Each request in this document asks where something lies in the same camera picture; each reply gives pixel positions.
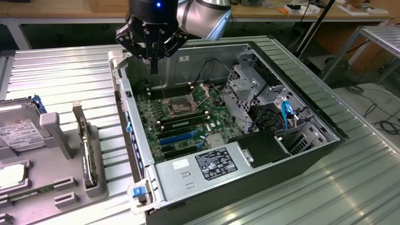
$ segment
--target blue cable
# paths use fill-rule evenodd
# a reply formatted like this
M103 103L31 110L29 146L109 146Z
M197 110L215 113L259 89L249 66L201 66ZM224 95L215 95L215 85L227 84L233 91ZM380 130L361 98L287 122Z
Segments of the blue cable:
M292 110L289 101L284 101L281 103L281 116L283 120L285 121L285 130L288 129L288 118L287 118L287 112L292 115L295 115L295 111Z

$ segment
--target pcie slot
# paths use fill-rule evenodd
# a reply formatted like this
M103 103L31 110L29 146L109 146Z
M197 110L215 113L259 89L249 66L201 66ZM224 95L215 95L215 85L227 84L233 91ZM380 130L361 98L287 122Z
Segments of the pcie slot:
M188 134L184 134L184 135L179 135L179 136L175 136L175 137L165 138L165 139L160 140L160 145L171 144L171 143L175 143L175 142L179 142L179 141L191 139L191 138L195 137L195 135L196 135L196 131L192 131L192 132L188 133Z
M184 148L184 149L180 149L177 151L171 151L171 152L167 152L164 153L164 157L165 159L171 159L171 158L175 158L177 156L181 156L181 155L185 155L188 153L193 153L199 150L199 146L195 145L192 147L188 147L188 148Z
M172 137L172 136L175 136L175 135L180 135L180 134L188 133L188 132L191 132L191 131L192 131L192 129L189 129L189 128L179 128L179 129L172 130L172 131L169 131L169 132L160 133L160 134L157 135L157 138L161 139L161 138Z

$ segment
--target hard drive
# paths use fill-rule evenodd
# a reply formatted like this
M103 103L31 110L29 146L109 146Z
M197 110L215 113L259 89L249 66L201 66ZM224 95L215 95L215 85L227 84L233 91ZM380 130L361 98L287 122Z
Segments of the hard drive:
M43 139L51 134L40 127L40 114L45 111L40 98L35 98L0 102L0 148L25 151L45 145Z

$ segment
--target sticker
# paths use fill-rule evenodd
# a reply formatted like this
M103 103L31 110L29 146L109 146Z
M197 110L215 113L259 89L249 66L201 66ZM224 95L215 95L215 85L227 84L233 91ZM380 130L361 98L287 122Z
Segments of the sticker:
M180 169L180 168L187 167L188 165L189 165L189 162L188 162L187 159L183 159L183 160L176 161L176 162L172 163L173 169L176 169L176 170Z
M0 138L13 149L43 142L43 137L32 122L0 127Z
M185 62L189 61L189 57L188 56L180 56L180 62Z
M189 124L189 122L187 121L187 122L173 124L172 127L180 127L180 126L184 126L184 125L188 125L188 124Z
M197 155L196 161L205 180L212 180L237 170L227 148Z
M25 195L21 195L21 196L19 196L19 197L15 197L15 198L9 199L9 201L11 201L11 202L15 202L16 200L20 200L20 199L23 199L23 198L28 198L28 197L31 197L31 196L33 196L33 195L37 195L37 194L39 194L39 192L32 192L32 193L29 193L29 194L25 194Z

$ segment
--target warning label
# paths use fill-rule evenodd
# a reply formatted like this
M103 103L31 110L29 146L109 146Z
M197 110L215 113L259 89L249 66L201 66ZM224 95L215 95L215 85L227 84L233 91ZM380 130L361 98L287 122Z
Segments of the warning label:
M13 149L43 142L32 122L0 127L0 138Z
M212 180L237 170L227 148L197 155L196 160L205 180Z

